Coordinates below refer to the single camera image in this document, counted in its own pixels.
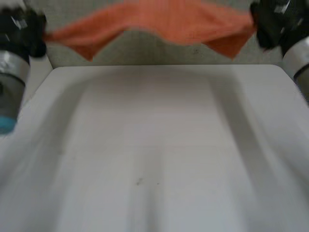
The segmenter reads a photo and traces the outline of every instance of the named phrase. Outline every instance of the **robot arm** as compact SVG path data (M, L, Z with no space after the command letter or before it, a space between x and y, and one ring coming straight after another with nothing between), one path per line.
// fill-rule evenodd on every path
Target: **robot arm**
M0 134L13 131L30 71L29 57L43 57L44 15L32 9L0 10Z
M283 57L283 65L309 102L309 36L287 51Z
M306 0L260 0L251 5L259 45L280 46L283 69L309 101L309 7Z

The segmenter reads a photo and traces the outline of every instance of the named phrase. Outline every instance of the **orange towel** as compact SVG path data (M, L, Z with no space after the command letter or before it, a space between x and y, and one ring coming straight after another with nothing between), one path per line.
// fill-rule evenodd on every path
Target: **orange towel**
M128 29L145 30L181 45L203 43L234 58L255 31L249 13L199 0L139 0L99 10L45 41L75 50L87 60Z

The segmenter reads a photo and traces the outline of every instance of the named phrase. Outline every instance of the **white surface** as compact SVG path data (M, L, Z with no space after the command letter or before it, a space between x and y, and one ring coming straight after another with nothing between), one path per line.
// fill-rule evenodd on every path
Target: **white surface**
M53 67L47 56L42 59L30 59L30 74L26 85L23 102L27 102L42 84L48 74L51 73Z
M1 141L0 231L308 231L308 131L276 66L59 68Z

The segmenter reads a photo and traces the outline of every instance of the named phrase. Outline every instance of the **metal cylinder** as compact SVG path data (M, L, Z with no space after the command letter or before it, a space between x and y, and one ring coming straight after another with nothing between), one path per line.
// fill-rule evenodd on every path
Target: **metal cylinder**
M15 128L29 70L21 57L0 51L0 134Z

